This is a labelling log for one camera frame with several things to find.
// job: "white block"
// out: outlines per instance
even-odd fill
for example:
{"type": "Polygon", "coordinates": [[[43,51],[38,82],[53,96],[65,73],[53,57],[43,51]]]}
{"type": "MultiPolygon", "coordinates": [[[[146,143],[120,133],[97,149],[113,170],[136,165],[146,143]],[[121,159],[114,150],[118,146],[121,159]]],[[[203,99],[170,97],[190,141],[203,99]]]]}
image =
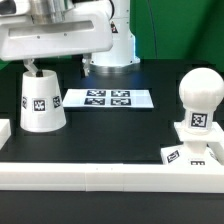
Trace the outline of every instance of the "white block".
{"type": "Polygon", "coordinates": [[[224,169],[220,167],[175,167],[126,165],[124,191],[127,192],[224,192],[224,169]]]}
{"type": "Polygon", "coordinates": [[[0,150],[11,136],[10,121],[8,119],[0,120],[0,150]]]}
{"type": "Polygon", "coordinates": [[[123,164],[87,164],[86,191],[123,191],[123,164]]]}
{"type": "Polygon", "coordinates": [[[0,163],[0,189],[85,191],[85,164],[0,163]]]}

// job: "white paper sheet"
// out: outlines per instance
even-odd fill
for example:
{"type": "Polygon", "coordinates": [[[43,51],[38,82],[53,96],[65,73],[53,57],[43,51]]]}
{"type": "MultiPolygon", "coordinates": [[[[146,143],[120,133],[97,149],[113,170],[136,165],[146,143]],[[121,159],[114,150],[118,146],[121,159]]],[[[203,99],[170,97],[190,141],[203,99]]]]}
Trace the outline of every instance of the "white paper sheet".
{"type": "Polygon", "coordinates": [[[69,89],[64,107],[154,108],[148,90],[69,89]]]}

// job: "cable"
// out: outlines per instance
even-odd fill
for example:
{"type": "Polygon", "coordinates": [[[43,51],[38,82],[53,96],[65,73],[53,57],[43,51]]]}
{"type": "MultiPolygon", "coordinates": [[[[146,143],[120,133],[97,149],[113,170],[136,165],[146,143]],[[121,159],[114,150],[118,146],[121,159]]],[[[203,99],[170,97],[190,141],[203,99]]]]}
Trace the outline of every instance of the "cable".
{"type": "Polygon", "coordinates": [[[156,57],[156,59],[158,59],[158,48],[157,48],[157,36],[156,36],[156,29],[155,29],[155,21],[154,21],[154,17],[153,17],[152,6],[151,6],[151,3],[150,3],[150,0],[147,0],[147,3],[148,3],[149,14],[150,14],[151,23],[152,23],[155,57],[156,57]]]}
{"type": "Polygon", "coordinates": [[[115,13],[115,6],[114,6],[114,3],[113,3],[112,0],[109,0],[109,1],[110,1],[110,4],[111,4],[111,7],[112,7],[112,15],[111,15],[111,18],[110,19],[112,19],[113,16],[114,16],[114,13],[115,13]]]}

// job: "white ball on stand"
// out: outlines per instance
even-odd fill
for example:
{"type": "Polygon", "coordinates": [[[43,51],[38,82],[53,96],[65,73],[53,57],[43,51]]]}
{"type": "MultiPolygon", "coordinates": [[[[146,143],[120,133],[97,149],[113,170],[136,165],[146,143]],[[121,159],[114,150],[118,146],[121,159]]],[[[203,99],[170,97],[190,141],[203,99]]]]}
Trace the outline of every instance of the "white ball on stand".
{"type": "Polygon", "coordinates": [[[181,81],[180,98],[186,109],[184,129],[192,134],[207,134],[213,114],[224,97],[221,76],[209,68],[190,71],[181,81]]]}

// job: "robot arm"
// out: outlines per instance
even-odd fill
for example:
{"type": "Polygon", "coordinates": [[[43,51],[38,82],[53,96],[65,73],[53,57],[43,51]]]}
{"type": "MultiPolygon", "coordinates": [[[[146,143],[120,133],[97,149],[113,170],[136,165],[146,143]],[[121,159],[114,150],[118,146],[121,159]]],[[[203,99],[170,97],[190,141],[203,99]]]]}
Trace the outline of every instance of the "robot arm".
{"type": "Polygon", "coordinates": [[[25,60],[110,50],[111,2],[73,2],[76,1],[0,0],[0,59],[25,60]],[[6,9],[13,2],[16,8],[9,13],[6,9]]]}

